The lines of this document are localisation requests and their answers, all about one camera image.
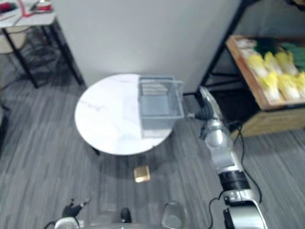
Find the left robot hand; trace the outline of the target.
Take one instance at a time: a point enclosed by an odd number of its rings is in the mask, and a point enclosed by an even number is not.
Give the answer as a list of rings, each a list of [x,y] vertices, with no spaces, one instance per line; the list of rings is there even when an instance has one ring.
[[[90,203],[91,197],[85,199],[83,202],[81,202],[78,205],[74,205],[74,198],[71,198],[69,203],[64,207],[61,216],[63,218],[65,217],[77,217],[77,215],[80,213],[80,211]]]

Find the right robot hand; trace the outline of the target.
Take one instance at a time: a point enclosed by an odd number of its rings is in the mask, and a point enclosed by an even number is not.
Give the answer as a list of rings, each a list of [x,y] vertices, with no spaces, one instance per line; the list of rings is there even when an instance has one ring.
[[[199,93],[203,102],[203,107],[197,113],[188,113],[187,118],[193,118],[202,121],[212,119],[222,120],[223,114],[221,109],[213,97],[213,95],[204,86],[199,86]]]

